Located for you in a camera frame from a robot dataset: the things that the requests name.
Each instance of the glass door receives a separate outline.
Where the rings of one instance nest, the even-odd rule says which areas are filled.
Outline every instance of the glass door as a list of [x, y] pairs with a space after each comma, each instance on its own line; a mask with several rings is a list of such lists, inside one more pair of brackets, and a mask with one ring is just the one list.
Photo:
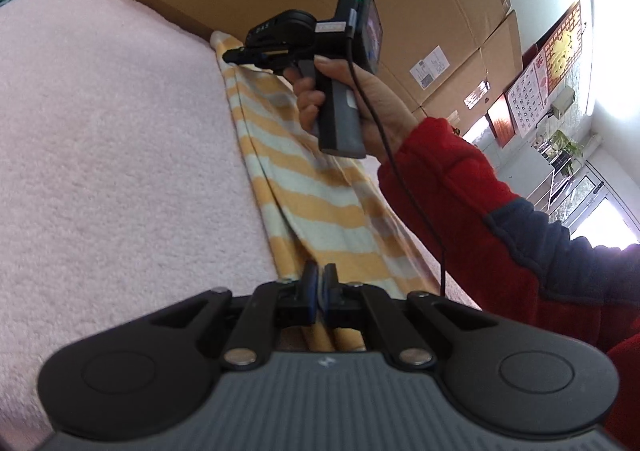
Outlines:
[[571, 238], [586, 237], [592, 247], [624, 249], [640, 240], [640, 229], [617, 195], [587, 165], [576, 174], [549, 214], [549, 222], [561, 222]]

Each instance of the red sweater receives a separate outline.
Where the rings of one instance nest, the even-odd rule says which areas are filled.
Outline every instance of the red sweater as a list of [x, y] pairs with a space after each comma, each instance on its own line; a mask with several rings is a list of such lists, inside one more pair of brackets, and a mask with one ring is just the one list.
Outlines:
[[[446, 120], [422, 121], [396, 162], [445, 244], [447, 271], [479, 306], [607, 352], [620, 392], [605, 427], [640, 450], [640, 245], [620, 251], [570, 240], [559, 222], [549, 224], [498, 181]], [[396, 214], [438, 257], [388, 163], [378, 176]]]

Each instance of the striped towel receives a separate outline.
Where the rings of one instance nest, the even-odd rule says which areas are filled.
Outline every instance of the striped towel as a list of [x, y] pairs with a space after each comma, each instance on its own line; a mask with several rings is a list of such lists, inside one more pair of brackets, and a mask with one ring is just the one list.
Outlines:
[[[404, 225], [361, 163], [322, 154], [302, 130], [296, 98], [270, 72], [229, 65], [225, 51], [242, 46], [227, 34], [210, 40], [254, 193], [280, 277], [298, 278], [305, 260], [335, 263], [341, 282], [361, 281], [403, 298], [435, 290], [436, 281]], [[316, 327], [310, 346], [328, 341], [340, 350], [362, 346], [359, 333], [327, 338]]]

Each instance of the finger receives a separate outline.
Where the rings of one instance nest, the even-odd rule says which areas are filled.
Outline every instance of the finger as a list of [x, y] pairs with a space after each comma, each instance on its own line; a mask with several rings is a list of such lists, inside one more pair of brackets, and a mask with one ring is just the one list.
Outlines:
[[[315, 56], [314, 64], [316, 68], [327, 77], [340, 81], [341, 83], [350, 86], [352, 89], [355, 88], [346, 59], [328, 59], [324, 56]], [[358, 81], [361, 83], [372, 76], [369, 72], [361, 69], [356, 64], [353, 65], [353, 69], [355, 70]]]
[[298, 96], [298, 108], [300, 112], [306, 110], [308, 107], [321, 107], [324, 104], [324, 92], [319, 90], [310, 90], [302, 92]]
[[307, 133], [311, 133], [313, 131], [314, 123], [318, 118], [319, 108], [314, 105], [310, 105], [306, 107], [304, 110], [300, 110], [300, 126]]
[[284, 75], [284, 78], [289, 81], [289, 83], [291, 83], [293, 85], [293, 83], [295, 83], [298, 79], [302, 78], [302, 74], [300, 73], [300, 70], [298, 70], [297, 68], [290, 66], [286, 69], [284, 69], [284, 72], [282, 73], [282, 75]]
[[316, 82], [310, 77], [303, 77], [293, 83], [293, 93], [297, 96], [316, 88]]

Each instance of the potted plant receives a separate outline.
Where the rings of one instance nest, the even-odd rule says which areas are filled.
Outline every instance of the potted plant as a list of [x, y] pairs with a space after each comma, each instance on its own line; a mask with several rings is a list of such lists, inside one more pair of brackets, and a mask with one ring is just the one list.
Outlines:
[[583, 146], [568, 138], [562, 130], [556, 130], [548, 144], [556, 154], [551, 165], [564, 176], [574, 176], [571, 161], [582, 156]]

